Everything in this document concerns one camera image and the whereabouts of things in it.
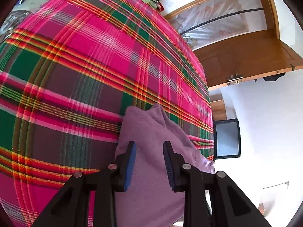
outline folded purple garment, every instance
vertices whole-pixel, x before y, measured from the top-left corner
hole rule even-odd
[[[116,156],[126,151],[129,141],[135,141],[137,156],[128,191],[115,194],[118,226],[169,227],[184,214],[184,192],[174,193],[169,186],[163,143],[170,141],[175,153],[201,171],[214,173],[213,162],[201,155],[159,104],[148,111],[127,108]]]

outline bed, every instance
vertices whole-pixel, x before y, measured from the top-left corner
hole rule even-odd
[[[50,0],[0,45],[0,202],[30,226],[76,171],[113,159],[125,110],[162,105],[213,159],[201,64],[141,0]],[[92,226],[92,209],[89,209]]]

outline plastic sheet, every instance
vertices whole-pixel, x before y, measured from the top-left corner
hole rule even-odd
[[[169,22],[179,33],[184,33],[196,25],[224,15],[260,8],[260,0],[210,0],[181,12]],[[266,29],[264,12],[258,10],[218,19],[186,32],[182,37],[194,50],[228,37]]]

